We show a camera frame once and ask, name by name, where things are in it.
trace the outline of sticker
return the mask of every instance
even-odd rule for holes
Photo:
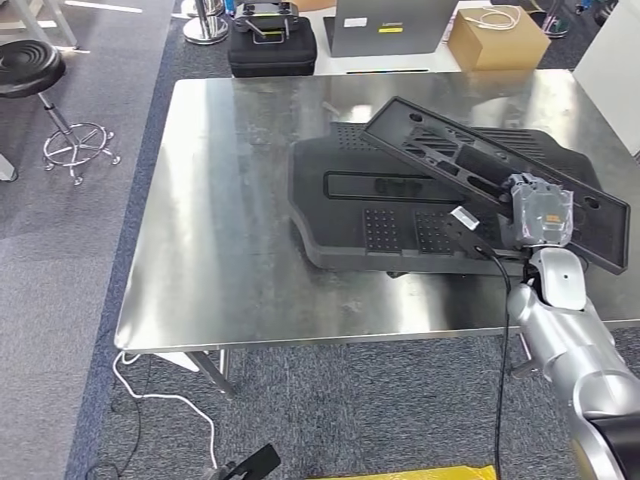
[[[463,207],[454,208],[451,211],[451,215],[457,218],[460,223],[471,231],[475,230],[475,227],[480,224],[478,219]]]
[[[344,19],[344,28],[366,27],[366,26],[367,26],[367,17],[345,18]]]

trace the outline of metal table top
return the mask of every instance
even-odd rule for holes
[[[604,320],[640,317],[640,168],[566,71],[183,80],[176,84],[115,334],[131,352],[495,333],[500,277],[331,273],[288,216],[291,142],[366,122],[392,95],[485,127],[535,128],[584,153],[632,205],[629,267],[595,266]]]

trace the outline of yellow bag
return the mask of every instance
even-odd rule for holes
[[[322,480],[496,480],[496,473],[492,466],[485,468],[448,467],[360,477],[325,478]]]

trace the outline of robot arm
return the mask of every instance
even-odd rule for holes
[[[507,298],[531,360],[565,407],[584,480],[640,479],[640,380],[586,296],[571,239],[572,194],[528,174],[509,182],[514,218],[503,243],[533,252],[523,283]],[[457,207],[445,225],[469,255],[503,254],[477,236],[478,220]]]
[[[640,380],[586,295],[580,260],[548,247],[531,263],[539,279],[514,288],[507,308],[565,407],[580,476],[640,478]]]

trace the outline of laptop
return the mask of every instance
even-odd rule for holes
[[[337,0],[325,17],[332,57],[432,53],[458,0]]]

